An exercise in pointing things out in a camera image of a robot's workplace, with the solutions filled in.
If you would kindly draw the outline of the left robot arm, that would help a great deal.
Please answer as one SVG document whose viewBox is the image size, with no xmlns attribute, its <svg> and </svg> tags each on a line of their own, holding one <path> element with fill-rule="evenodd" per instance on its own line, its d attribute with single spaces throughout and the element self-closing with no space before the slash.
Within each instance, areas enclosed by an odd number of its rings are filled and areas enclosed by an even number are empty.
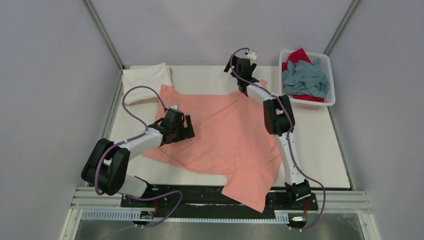
<svg viewBox="0 0 424 240">
<path fill-rule="evenodd" d="M 82 180 L 101 194 L 133 196 L 141 207 L 149 206 L 153 193 L 148 183 L 127 173 L 129 162 L 143 153 L 195 137 L 190 115 L 169 108 L 165 116 L 148 125 L 140 135 L 113 142 L 102 138 L 95 144 L 81 172 Z"/>
</svg>

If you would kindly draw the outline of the salmon pink t shirt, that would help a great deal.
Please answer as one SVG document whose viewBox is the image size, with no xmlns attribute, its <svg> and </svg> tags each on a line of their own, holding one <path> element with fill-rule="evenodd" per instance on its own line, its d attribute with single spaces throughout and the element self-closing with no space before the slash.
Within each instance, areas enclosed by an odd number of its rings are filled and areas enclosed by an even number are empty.
<svg viewBox="0 0 424 240">
<path fill-rule="evenodd" d="M 163 85 L 160 96 L 191 117 L 195 136 L 144 156 L 195 173 L 224 175 L 222 194 L 262 213 L 281 166 L 277 143 L 264 124 L 263 106 L 239 91 L 182 94 Z"/>
</svg>

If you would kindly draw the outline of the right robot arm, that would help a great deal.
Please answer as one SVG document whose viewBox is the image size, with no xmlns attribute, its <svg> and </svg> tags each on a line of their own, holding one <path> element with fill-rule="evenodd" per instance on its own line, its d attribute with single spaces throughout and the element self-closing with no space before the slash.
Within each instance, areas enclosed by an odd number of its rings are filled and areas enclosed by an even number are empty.
<svg viewBox="0 0 424 240">
<path fill-rule="evenodd" d="M 231 72 L 231 76 L 237 79 L 241 93 L 262 104 L 266 131 L 274 137 L 282 157 L 286 204 L 298 209 L 309 200 L 312 190 L 309 181 L 299 170 L 294 139 L 291 137 L 295 124 L 293 109 L 287 95 L 275 95 L 253 77 L 255 68 L 256 64 L 251 63 L 249 58 L 232 54 L 224 72 Z"/>
</svg>

